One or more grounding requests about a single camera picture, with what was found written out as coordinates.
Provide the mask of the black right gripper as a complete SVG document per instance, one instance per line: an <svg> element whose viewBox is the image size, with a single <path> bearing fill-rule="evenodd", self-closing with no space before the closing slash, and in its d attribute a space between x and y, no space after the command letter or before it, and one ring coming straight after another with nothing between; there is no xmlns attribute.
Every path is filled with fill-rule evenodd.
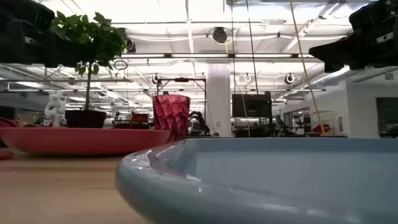
<svg viewBox="0 0 398 224"><path fill-rule="evenodd" d="M343 61L348 40L352 48L349 64ZM324 63L325 73L337 72L344 67L361 70L397 66L397 29L369 32L358 29L335 42L311 47L308 53Z"/></svg>

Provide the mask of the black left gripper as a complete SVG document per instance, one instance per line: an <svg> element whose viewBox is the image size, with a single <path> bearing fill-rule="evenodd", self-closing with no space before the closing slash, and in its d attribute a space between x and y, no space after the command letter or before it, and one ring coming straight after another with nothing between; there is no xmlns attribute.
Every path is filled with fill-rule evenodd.
<svg viewBox="0 0 398 224"><path fill-rule="evenodd" d="M1 63L75 67L78 62L93 59L94 54L93 44L74 42L50 30L50 21L39 19L32 24L22 19L1 19Z"/></svg>

